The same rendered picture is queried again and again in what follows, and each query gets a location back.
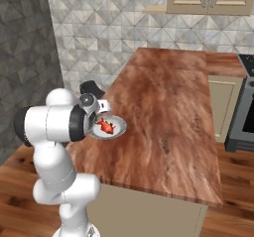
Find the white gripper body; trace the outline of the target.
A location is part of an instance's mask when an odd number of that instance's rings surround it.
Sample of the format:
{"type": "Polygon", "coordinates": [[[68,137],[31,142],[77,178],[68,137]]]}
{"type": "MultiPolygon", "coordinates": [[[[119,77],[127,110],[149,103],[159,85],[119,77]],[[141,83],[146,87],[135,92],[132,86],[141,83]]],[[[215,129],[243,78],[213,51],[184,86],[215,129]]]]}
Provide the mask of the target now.
{"type": "Polygon", "coordinates": [[[110,103],[106,99],[99,99],[98,104],[99,104],[98,114],[103,114],[111,111],[110,103]]]}

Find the red fish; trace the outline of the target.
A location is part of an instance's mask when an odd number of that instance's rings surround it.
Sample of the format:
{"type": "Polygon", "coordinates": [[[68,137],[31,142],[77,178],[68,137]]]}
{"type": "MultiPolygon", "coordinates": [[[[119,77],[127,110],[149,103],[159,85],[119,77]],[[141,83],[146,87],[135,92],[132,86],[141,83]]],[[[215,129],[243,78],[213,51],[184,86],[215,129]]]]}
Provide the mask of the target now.
{"type": "Polygon", "coordinates": [[[111,122],[107,122],[103,118],[96,122],[96,125],[100,126],[100,130],[107,133],[113,134],[115,126],[111,122]]]}

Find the grey plate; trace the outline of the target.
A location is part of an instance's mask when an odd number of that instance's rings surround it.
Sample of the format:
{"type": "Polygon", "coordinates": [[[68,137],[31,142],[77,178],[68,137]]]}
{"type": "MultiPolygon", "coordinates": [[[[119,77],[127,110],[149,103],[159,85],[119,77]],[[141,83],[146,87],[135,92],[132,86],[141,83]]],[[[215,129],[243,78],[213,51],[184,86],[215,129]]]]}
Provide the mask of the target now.
{"type": "Polygon", "coordinates": [[[122,118],[115,115],[104,115],[104,116],[99,116],[95,119],[95,122],[92,125],[89,134],[96,139],[108,140],[108,139],[114,139],[123,135],[126,130],[127,130],[127,124],[122,118]],[[107,134],[101,131],[100,126],[96,125],[96,122],[99,121],[101,118],[103,118],[107,122],[111,122],[115,126],[113,134],[107,134]]]}

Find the beige dining counter base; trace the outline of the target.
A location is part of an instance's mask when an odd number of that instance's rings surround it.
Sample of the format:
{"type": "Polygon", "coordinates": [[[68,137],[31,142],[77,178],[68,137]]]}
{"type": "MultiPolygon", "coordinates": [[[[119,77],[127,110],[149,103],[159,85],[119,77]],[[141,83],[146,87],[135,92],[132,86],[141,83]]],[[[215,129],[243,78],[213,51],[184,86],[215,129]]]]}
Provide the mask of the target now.
{"type": "Polygon", "coordinates": [[[87,211],[101,237],[199,237],[207,206],[103,184],[87,211]]]}

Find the beige base cupboards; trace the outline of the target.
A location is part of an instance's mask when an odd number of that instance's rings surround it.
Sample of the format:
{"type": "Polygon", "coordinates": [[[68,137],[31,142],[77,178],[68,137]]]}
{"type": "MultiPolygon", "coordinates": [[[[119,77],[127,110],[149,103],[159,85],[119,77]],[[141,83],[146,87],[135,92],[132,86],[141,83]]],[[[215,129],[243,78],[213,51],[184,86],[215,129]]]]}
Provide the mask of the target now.
{"type": "Polygon", "coordinates": [[[210,75],[208,77],[214,133],[217,143],[225,141],[243,79],[210,75]]]}

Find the grey oven with hob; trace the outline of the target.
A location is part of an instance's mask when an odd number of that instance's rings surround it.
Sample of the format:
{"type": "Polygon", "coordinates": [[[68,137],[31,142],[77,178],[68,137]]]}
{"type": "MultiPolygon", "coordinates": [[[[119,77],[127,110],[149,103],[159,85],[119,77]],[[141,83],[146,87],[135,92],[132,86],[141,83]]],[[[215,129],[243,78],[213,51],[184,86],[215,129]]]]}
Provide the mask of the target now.
{"type": "Polygon", "coordinates": [[[254,152],[254,55],[239,54],[246,71],[229,130],[224,142],[227,152],[254,152]]]}

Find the beige wall shelf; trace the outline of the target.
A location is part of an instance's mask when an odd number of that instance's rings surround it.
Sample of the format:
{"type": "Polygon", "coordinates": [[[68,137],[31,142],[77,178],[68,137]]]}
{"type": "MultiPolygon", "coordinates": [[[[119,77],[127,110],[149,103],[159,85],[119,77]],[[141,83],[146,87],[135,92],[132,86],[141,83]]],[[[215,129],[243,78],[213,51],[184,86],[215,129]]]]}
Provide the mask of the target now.
{"type": "Polygon", "coordinates": [[[144,10],[145,14],[166,14],[167,6],[166,5],[149,5],[144,10]]]}

